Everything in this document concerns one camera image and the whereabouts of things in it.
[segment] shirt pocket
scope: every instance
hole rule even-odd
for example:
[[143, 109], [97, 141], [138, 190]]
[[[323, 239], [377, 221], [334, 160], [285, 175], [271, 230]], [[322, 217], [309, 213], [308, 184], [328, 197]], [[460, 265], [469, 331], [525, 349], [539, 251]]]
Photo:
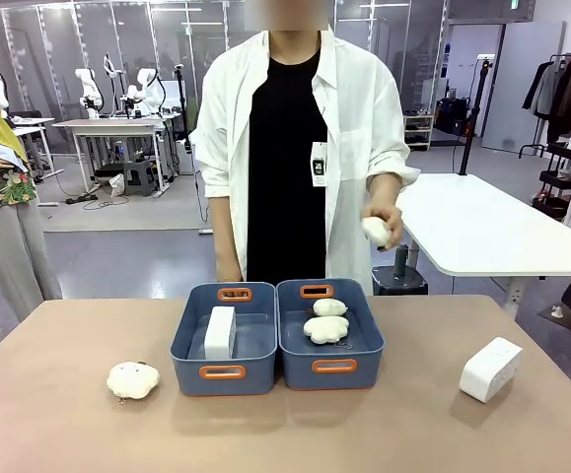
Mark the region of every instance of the shirt pocket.
[[340, 133], [340, 179], [365, 179], [370, 154], [366, 130]]

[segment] white plush toy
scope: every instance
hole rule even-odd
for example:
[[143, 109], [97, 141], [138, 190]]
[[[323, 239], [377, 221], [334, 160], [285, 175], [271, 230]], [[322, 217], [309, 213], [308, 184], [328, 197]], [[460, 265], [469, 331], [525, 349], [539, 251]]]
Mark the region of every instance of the white plush toy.
[[318, 317], [344, 315], [347, 309], [338, 299], [318, 299], [314, 302], [314, 314]]
[[142, 399], [158, 382], [158, 370], [144, 363], [125, 362], [109, 371], [107, 387], [119, 398]]
[[314, 317], [305, 323], [303, 331], [317, 345], [336, 343], [348, 334], [348, 320], [336, 315]]
[[362, 229], [366, 237], [372, 241], [377, 248], [386, 246], [391, 241], [391, 233], [386, 228], [386, 222], [379, 217], [367, 217], [362, 220]]

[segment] shirt collar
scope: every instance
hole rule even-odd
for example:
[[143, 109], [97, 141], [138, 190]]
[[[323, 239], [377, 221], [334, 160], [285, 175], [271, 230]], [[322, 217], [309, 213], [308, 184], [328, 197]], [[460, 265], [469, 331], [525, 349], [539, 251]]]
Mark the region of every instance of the shirt collar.
[[[262, 32], [261, 50], [269, 58], [269, 33]], [[335, 36], [331, 28], [321, 31], [321, 60], [317, 75], [330, 86], [337, 87], [335, 72]]]

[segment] clothes rack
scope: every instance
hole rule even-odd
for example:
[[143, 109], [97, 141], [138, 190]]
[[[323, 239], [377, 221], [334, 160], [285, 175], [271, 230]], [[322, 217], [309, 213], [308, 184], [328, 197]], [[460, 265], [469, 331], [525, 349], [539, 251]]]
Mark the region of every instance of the clothes rack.
[[[571, 52], [568, 52], [565, 54], [552, 54], [550, 56], [550, 59], [548, 59], [548, 60], [552, 61], [553, 59], [557, 59], [559, 57], [562, 57], [563, 60], [565, 60], [566, 58], [571, 57]], [[541, 139], [539, 130], [542, 130], [542, 128], [540, 127], [542, 121], [545, 121], [545, 120], [541, 117], [537, 118], [537, 124], [535, 127], [535, 134], [533, 135], [533, 142], [528, 144], [528, 145], [524, 145], [522, 148], [520, 148], [520, 152], [518, 153], [518, 159], [519, 160], [522, 158], [522, 154], [524, 153], [524, 150], [526, 148], [535, 149], [535, 150], [540, 151], [539, 157], [543, 158], [543, 153], [547, 150], [547, 146], [538, 142]]]

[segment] black t-shirt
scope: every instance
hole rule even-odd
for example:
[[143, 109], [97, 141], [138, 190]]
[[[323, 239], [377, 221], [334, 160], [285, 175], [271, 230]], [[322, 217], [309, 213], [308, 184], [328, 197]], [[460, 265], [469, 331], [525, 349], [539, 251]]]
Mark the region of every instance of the black t-shirt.
[[312, 93], [321, 53], [302, 64], [270, 59], [252, 97], [248, 280], [278, 284], [324, 277], [324, 188], [313, 187], [314, 142], [326, 124]]

